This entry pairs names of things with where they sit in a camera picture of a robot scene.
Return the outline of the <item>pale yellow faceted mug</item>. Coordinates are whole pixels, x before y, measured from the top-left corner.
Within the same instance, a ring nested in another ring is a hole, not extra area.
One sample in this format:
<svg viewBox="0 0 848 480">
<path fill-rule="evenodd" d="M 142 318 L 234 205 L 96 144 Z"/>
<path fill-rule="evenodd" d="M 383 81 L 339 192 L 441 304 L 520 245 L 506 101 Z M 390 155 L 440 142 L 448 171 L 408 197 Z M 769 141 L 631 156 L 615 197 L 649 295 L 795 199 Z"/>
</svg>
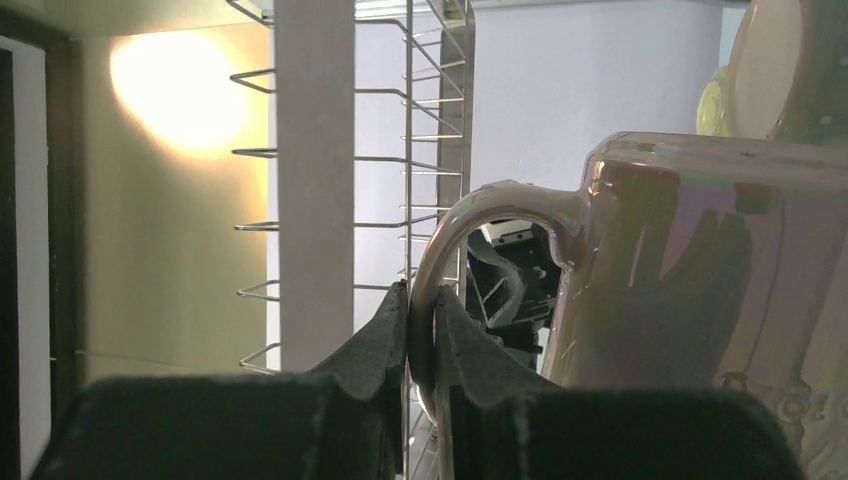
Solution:
<svg viewBox="0 0 848 480">
<path fill-rule="evenodd" d="M 727 70 L 726 65 L 717 68 L 701 94 L 695 122 L 698 135 L 730 136 L 725 118 Z"/>
</svg>

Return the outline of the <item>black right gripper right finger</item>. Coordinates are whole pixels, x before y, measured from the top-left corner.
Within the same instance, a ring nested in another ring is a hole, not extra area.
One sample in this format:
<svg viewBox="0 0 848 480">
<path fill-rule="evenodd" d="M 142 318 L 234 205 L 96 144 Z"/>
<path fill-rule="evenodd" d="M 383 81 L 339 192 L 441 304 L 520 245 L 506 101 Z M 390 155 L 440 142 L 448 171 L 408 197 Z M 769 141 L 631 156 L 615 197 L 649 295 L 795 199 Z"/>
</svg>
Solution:
<svg viewBox="0 0 848 480">
<path fill-rule="evenodd" d="M 444 479 L 799 479 L 753 397 L 579 390 L 518 363 L 450 288 L 435 303 L 434 413 Z"/>
</svg>

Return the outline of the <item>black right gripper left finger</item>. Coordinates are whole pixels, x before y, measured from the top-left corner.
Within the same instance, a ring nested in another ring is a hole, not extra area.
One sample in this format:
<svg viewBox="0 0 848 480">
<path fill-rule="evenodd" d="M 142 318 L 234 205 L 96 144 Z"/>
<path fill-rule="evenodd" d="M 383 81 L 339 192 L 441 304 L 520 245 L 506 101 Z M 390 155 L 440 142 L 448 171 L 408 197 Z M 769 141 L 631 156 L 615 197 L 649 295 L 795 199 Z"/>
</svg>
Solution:
<svg viewBox="0 0 848 480">
<path fill-rule="evenodd" d="M 319 365 L 110 377 L 53 432 L 36 479 L 392 479 L 403 469 L 407 287 Z"/>
</svg>

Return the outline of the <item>cream seahorse pattern mug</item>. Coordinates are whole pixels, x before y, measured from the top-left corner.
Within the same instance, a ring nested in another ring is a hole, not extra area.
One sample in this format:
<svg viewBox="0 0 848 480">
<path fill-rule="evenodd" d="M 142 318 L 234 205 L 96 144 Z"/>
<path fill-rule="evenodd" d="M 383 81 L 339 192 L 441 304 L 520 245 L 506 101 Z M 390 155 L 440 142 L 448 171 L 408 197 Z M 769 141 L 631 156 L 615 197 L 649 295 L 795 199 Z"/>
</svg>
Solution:
<svg viewBox="0 0 848 480">
<path fill-rule="evenodd" d="M 847 144 L 847 3 L 753 1 L 727 73 L 731 135 Z"/>
</svg>

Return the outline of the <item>iridescent pale pink mug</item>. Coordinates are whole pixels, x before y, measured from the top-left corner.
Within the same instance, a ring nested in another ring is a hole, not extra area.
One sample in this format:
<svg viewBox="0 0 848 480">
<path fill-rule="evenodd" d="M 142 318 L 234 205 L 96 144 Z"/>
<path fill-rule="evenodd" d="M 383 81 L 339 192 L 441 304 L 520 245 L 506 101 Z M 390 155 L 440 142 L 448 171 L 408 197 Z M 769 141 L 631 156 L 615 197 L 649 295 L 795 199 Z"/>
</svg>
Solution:
<svg viewBox="0 0 848 480">
<path fill-rule="evenodd" d="M 847 475 L 847 149 L 622 132 L 581 186 L 505 180 L 443 217 L 417 270 L 408 358 L 434 403 L 433 310 L 472 231 L 545 227 L 564 273 L 543 376 L 565 387 L 757 397 L 810 479 Z"/>
</svg>

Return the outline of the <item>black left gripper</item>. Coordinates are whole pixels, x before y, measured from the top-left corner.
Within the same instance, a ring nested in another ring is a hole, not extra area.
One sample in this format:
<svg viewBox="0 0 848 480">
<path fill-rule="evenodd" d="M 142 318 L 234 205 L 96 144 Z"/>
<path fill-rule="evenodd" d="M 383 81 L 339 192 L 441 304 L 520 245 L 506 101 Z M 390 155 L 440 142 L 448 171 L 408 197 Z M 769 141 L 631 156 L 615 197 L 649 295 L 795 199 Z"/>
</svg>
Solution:
<svg viewBox="0 0 848 480">
<path fill-rule="evenodd" d="M 528 368 L 541 360 L 539 332 L 551 325 L 560 276 L 540 225 L 496 221 L 468 236 L 466 310 Z"/>
</svg>

